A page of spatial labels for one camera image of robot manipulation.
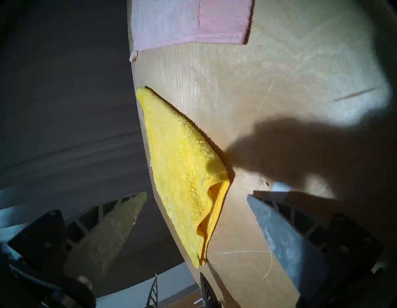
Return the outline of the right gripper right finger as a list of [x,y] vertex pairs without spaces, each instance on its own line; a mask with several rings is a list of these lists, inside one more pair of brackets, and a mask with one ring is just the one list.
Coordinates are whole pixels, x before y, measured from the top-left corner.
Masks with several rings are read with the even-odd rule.
[[326,220],[258,191],[247,202],[271,252],[299,292],[297,308],[345,308],[374,280],[384,245],[340,212]]

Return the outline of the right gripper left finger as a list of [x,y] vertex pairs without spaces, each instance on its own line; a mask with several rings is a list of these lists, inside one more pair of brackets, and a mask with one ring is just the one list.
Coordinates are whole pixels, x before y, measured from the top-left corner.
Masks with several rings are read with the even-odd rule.
[[27,266],[69,278],[84,277],[100,297],[105,276],[127,241],[147,200],[147,193],[92,207],[80,217],[65,221],[53,209],[25,226],[7,246]]

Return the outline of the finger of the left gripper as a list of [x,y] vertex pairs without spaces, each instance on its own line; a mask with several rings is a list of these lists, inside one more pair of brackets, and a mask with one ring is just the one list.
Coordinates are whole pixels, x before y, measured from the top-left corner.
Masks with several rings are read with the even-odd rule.
[[214,290],[203,273],[200,272],[200,289],[204,308],[221,308]]
[[158,279],[155,275],[146,302],[146,308],[158,308]]

